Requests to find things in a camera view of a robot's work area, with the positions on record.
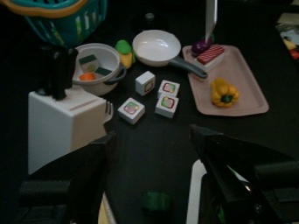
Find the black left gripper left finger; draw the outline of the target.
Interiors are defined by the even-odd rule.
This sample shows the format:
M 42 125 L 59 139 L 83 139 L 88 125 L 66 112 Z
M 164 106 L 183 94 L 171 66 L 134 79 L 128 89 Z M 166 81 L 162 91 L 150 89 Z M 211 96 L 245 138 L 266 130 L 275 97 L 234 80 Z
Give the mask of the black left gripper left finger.
M 116 134 L 59 157 L 31 174 L 14 224 L 98 224 Z

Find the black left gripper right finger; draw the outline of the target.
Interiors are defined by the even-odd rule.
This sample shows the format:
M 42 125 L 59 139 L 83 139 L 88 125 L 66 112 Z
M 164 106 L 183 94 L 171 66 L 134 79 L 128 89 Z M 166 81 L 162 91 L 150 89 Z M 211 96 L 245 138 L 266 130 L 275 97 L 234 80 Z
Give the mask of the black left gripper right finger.
M 299 222 L 298 159 L 195 124 L 191 143 L 207 171 L 199 224 Z

